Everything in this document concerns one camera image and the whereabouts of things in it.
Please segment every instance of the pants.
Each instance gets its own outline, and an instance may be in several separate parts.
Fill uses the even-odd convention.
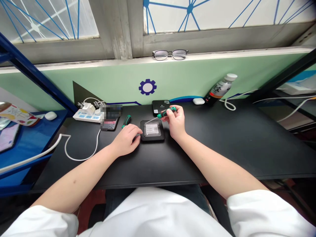
[[[179,194],[188,200],[195,203],[199,208],[204,210],[207,214],[210,215],[210,210],[206,199],[197,184],[190,185],[177,185],[177,186],[165,186],[159,187],[170,192]],[[105,192],[106,197],[106,208],[104,213],[104,219],[112,213],[124,200],[127,198],[135,188],[129,189],[108,189]]]

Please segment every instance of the white bottle cap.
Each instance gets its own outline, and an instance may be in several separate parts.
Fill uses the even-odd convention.
[[[238,77],[238,76],[237,76],[236,74],[228,73],[228,74],[224,77],[224,79],[225,79],[225,80],[228,80],[228,81],[235,81],[237,77]]]

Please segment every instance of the black box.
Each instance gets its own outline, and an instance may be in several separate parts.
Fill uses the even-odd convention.
[[[155,117],[157,117],[157,114],[160,114],[161,111],[166,110],[170,107],[170,101],[169,100],[153,100],[152,101],[152,112]]]
[[[149,120],[141,121],[140,128],[143,131],[143,134],[141,134],[141,140],[143,142],[165,140],[165,132],[164,127],[162,126],[162,121],[160,119],[155,119],[150,123],[146,123],[148,121]]]

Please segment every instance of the bottle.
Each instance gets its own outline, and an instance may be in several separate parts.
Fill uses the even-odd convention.
[[[221,99],[230,90],[231,84],[236,78],[236,74],[228,73],[206,94],[204,97],[205,103],[209,106],[214,105],[216,101]]]
[[[40,121],[33,114],[9,102],[0,102],[0,117],[5,117],[15,123],[28,127],[32,127]]]

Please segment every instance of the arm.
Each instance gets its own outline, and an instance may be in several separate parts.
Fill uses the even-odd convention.
[[[114,141],[54,183],[32,206],[72,213],[87,197],[107,168],[118,158],[131,153],[140,142],[143,133],[136,125],[125,126]]]
[[[225,199],[252,190],[268,190],[261,182],[236,163],[204,146],[185,132],[183,108],[167,110],[170,134],[202,172],[209,184]]]

